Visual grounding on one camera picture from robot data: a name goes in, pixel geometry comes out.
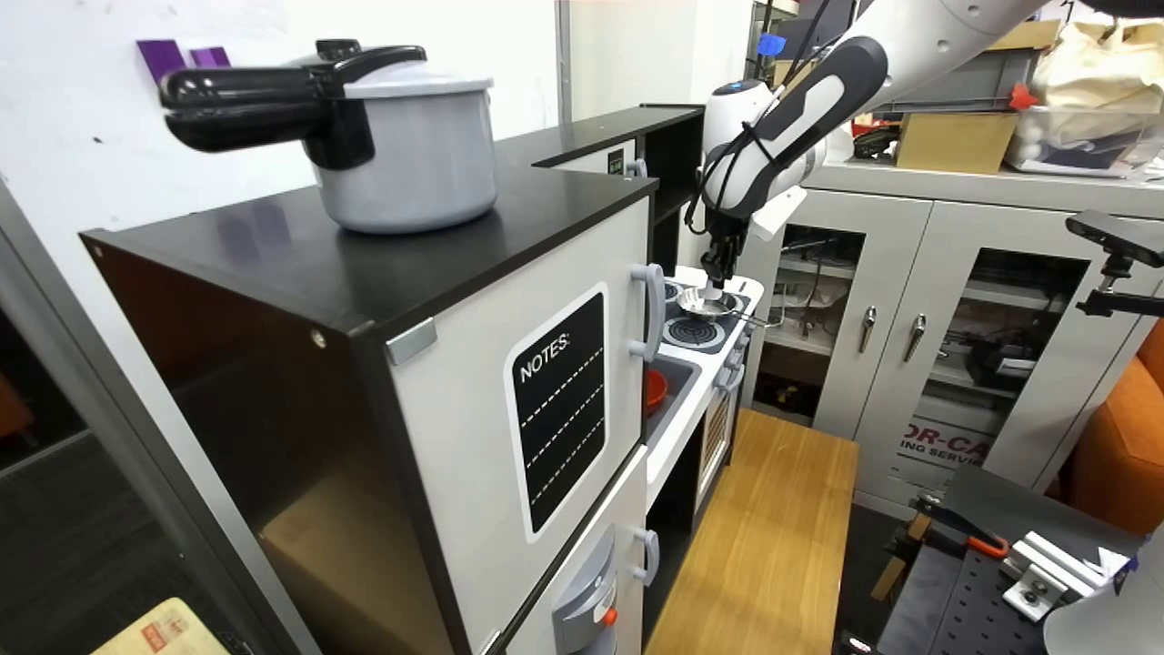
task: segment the cabinet door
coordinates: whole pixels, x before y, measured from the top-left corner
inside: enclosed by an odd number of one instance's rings
[[[641,651],[646,645],[646,584],[658,569],[654,534],[646,527],[648,449],[641,449],[613,495],[602,504],[569,561],[515,634],[509,655],[547,651]]]
[[[646,258],[641,199],[439,309],[437,344],[391,347],[475,648],[521,607],[641,441]]]
[[[807,192],[781,247],[773,244],[766,350],[746,391],[756,408],[854,436],[927,212],[927,199]]]
[[[962,466],[1035,487],[1138,321],[1083,317],[1100,285],[1063,212],[938,203],[859,425],[859,498],[906,515]],[[1135,269],[1129,293],[1158,285]]]

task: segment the door handle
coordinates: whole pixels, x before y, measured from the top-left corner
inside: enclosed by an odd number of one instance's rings
[[[638,355],[646,362],[658,362],[658,344],[661,344],[661,323],[666,323],[661,267],[638,267],[629,278],[648,287],[648,344],[633,344],[629,355]]]
[[[915,350],[917,350],[917,344],[923,338],[927,327],[931,327],[927,317],[917,317],[917,321],[909,323],[909,347],[906,347],[904,366],[915,357]]]
[[[865,309],[859,355],[865,355],[865,350],[870,350],[870,334],[872,334],[872,327],[876,327],[876,306],[870,306],[870,309]]]
[[[629,533],[638,543],[646,543],[646,569],[629,569],[646,586],[654,584],[658,575],[658,534],[654,533],[646,533],[646,527],[633,527]]]

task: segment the wooden floor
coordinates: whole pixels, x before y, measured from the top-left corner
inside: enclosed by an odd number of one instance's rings
[[[826,655],[859,449],[756,413],[700,526],[648,655]]]

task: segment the pot lid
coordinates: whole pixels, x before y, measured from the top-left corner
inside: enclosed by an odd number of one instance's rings
[[[446,68],[435,64],[396,64],[341,87],[347,100],[418,100],[418,95],[476,95],[492,78]]]

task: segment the cardboard box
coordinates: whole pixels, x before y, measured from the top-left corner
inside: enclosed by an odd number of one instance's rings
[[[917,114],[906,122],[900,167],[995,174],[1015,129],[1020,114]]]

